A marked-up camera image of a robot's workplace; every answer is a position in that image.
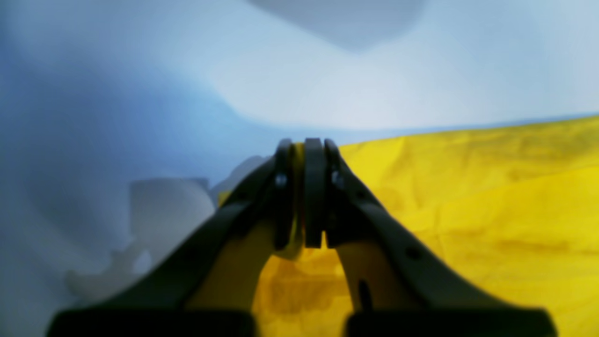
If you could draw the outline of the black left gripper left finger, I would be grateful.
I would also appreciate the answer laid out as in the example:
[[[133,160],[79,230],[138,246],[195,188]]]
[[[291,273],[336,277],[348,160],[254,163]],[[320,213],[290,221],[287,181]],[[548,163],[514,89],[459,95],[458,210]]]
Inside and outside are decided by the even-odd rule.
[[[111,298],[63,311],[49,337],[256,337],[252,302],[271,254],[289,247],[297,152],[283,139],[213,216],[146,277]]]

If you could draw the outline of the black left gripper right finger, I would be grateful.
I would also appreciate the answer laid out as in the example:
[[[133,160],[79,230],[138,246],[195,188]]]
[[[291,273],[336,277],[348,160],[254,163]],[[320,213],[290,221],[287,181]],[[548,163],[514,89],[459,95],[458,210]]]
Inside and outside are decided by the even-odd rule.
[[[556,337],[547,311],[477,288],[388,213],[330,140],[304,144],[306,245],[326,236],[353,313],[346,337]]]

